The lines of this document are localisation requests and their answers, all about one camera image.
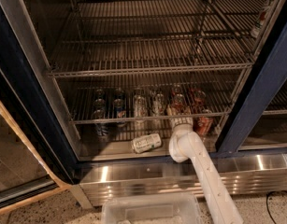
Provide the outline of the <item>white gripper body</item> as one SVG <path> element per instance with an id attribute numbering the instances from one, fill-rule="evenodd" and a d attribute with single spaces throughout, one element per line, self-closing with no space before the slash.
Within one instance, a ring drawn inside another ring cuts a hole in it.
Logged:
<path id="1" fill-rule="evenodd" d="M 189 133 L 193 130 L 194 120 L 192 118 L 173 118 L 170 120 L 172 132 Z"/>

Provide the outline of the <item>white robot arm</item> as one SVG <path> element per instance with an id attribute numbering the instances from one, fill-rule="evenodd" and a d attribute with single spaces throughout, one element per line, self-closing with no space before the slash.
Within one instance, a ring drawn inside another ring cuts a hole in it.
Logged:
<path id="1" fill-rule="evenodd" d="M 243 224 L 244 220 L 202 139 L 193 131 L 193 119 L 179 118 L 179 111 L 172 105 L 167 107 L 166 112 L 168 116 L 172 116 L 169 154 L 176 162 L 191 160 L 214 224 Z"/>

